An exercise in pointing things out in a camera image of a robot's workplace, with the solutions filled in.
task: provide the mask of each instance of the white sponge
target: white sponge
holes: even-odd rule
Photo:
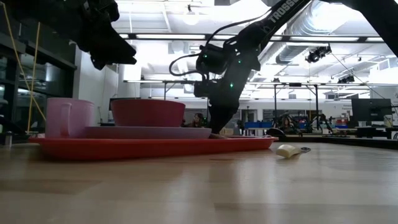
[[[278,156],[290,158],[293,155],[300,154],[301,152],[302,152],[301,148],[297,148],[294,146],[284,144],[284,145],[279,146],[275,153]]]

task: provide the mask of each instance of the table surface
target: table surface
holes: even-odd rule
[[[0,223],[397,223],[398,152],[293,145],[312,151],[84,163],[0,149]]]

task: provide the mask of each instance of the red bowl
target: red bowl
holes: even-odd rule
[[[179,127],[185,105],[167,100],[114,100],[111,109],[116,126]]]

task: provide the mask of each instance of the mug handle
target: mug handle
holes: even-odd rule
[[[72,110],[71,103],[63,103],[61,105],[61,137],[69,137],[69,117]]]

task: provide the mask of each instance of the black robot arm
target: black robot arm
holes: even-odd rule
[[[120,17],[114,0],[0,1],[16,19],[34,18],[76,42],[82,51],[90,53],[99,70],[107,64],[137,62],[136,51],[111,26]]]
[[[257,58],[262,50],[260,46],[265,47],[271,37],[309,2],[281,0],[264,19],[248,25],[236,37],[227,40],[222,49],[211,44],[204,46],[197,60],[197,70],[222,74],[226,68],[222,79],[201,88],[207,92],[195,91],[196,96],[209,98],[213,133],[219,133],[237,112],[239,97],[251,70],[261,69]]]
[[[227,40],[223,47],[209,44],[199,54],[197,71],[223,74],[219,80],[203,80],[195,84],[195,96],[209,98],[210,128],[213,133],[226,125],[239,108],[239,97],[251,70],[261,68],[257,56],[286,22],[302,10],[311,0],[281,0],[272,6],[270,13],[244,28],[236,37]],[[322,0],[342,3],[361,12],[390,49],[397,55],[398,4],[394,0]]]

